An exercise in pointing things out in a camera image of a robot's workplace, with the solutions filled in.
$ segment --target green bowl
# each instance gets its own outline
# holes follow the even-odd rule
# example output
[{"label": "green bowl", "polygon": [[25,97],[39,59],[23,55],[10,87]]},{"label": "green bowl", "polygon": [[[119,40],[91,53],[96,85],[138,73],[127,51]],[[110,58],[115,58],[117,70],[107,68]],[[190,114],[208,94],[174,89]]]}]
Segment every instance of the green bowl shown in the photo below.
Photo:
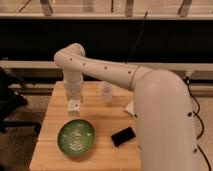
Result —
[{"label": "green bowl", "polygon": [[90,149],[95,139],[93,126],[86,120],[66,123],[58,134],[58,147],[69,157],[80,157]]}]

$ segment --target small cup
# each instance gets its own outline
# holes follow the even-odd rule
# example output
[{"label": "small cup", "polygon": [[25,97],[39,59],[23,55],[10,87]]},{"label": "small cup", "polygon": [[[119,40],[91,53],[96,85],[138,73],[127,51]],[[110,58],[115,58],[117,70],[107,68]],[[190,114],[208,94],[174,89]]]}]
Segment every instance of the small cup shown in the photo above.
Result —
[{"label": "small cup", "polygon": [[100,83],[100,94],[105,103],[111,103],[113,97],[113,85],[106,81],[102,81]]}]

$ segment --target black phone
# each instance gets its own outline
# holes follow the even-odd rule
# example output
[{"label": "black phone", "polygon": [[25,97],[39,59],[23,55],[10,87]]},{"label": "black phone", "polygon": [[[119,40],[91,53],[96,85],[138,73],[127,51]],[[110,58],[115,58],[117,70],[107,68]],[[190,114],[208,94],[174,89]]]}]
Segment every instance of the black phone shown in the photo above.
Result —
[{"label": "black phone", "polygon": [[134,137],[135,137],[135,133],[131,127],[123,129],[111,136],[112,141],[116,147]]}]

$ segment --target floor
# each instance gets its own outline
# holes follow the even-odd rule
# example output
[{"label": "floor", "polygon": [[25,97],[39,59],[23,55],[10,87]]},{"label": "floor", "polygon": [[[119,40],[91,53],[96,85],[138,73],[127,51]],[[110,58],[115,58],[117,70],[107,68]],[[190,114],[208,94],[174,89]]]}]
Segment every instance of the floor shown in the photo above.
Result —
[{"label": "floor", "polygon": [[[19,107],[8,120],[36,121],[42,123],[50,96],[25,95],[28,105]],[[0,134],[0,163],[5,171],[28,171],[38,135],[33,127],[10,128]]]}]

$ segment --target black cable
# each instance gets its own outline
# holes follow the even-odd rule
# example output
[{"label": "black cable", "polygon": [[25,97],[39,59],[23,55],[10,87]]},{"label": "black cable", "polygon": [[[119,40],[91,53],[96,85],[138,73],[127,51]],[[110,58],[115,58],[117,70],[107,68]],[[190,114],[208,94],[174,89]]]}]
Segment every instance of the black cable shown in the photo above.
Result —
[{"label": "black cable", "polygon": [[193,98],[193,100],[197,103],[197,112],[193,111],[194,113],[194,116],[197,117],[197,119],[200,121],[200,124],[201,124],[201,132],[198,134],[197,136],[197,139],[200,139],[202,136],[203,136],[203,133],[204,133],[204,130],[205,130],[205,125],[203,123],[203,120],[201,119],[201,117],[199,116],[199,112],[200,112],[200,103],[197,101],[197,99],[194,97],[194,95],[192,94],[191,92],[191,89],[190,89],[190,80],[189,80],[189,77],[186,77],[186,84],[187,84],[187,87],[188,87],[188,91],[189,91],[189,94],[190,96]]},{"label": "black cable", "polygon": [[132,51],[131,51],[131,53],[130,53],[130,56],[129,56],[129,57],[127,58],[127,60],[126,60],[126,63],[128,63],[129,60],[130,60],[130,58],[132,58],[132,56],[134,55],[134,53],[135,53],[135,51],[136,51],[136,49],[137,49],[139,43],[141,42],[141,39],[142,39],[142,37],[143,37],[144,26],[145,26],[145,21],[146,21],[147,15],[148,15],[148,11],[146,11],[146,13],[145,13],[145,15],[144,15],[143,23],[142,23],[142,25],[141,25],[141,28],[140,28],[140,31],[139,31],[139,34],[138,34],[138,38],[137,38],[137,40],[136,40],[136,42],[135,42],[135,45],[134,45],[133,48],[132,48]]},{"label": "black cable", "polygon": [[197,115],[197,114],[200,112],[200,104],[199,104],[199,102],[197,101],[197,99],[194,97],[194,95],[193,95],[192,92],[191,92],[189,77],[186,77],[186,84],[187,84],[187,87],[188,87],[188,91],[189,91],[190,96],[191,96],[191,97],[193,98],[193,100],[197,103],[198,109],[197,109],[197,112],[194,112],[194,114]]},{"label": "black cable", "polygon": [[205,159],[205,161],[206,161],[206,163],[208,165],[209,171],[212,171],[211,164],[210,164],[208,158],[206,157],[205,153],[203,152],[202,148],[199,145],[197,145],[197,147],[200,150],[201,154],[203,155],[203,157],[204,157],[204,159]]},{"label": "black cable", "polygon": [[[200,138],[202,137],[203,133],[204,133],[204,130],[205,130],[205,125],[204,125],[204,123],[203,123],[201,117],[199,116],[200,104],[199,104],[199,102],[198,102],[197,99],[193,96],[193,94],[192,94],[192,92],[191,92],[189,77],[186,77],[186,84],[187,84],[187,87],[188,87],[190,96],[194,99],[194,101],[197,103],[197,106],[198,106],[197,112],[194,112],[194,111],[193,111],[193,113],[194,113],[194,115],[198,118],[198,120],[199,120],[200,123],[201,123],[202,129],[201,129],[201,132],[199,133],[199,135],[197,136],[197,139],[200,139]],[[204,157],[204,159],[205,159],[205,161],[206,161],[206,164],[207,164],[207,166],[208,166],[209,171],[212,171],[211,164],[210,164],[210,162],[209,162],[207,156],[206,156],[205,153],[203,152],[202,148],[201,148],[199,145],[197,145],[197,146],[198,146],[199,151],[201,152],[201,154],[203,155],[203,157]]]}]

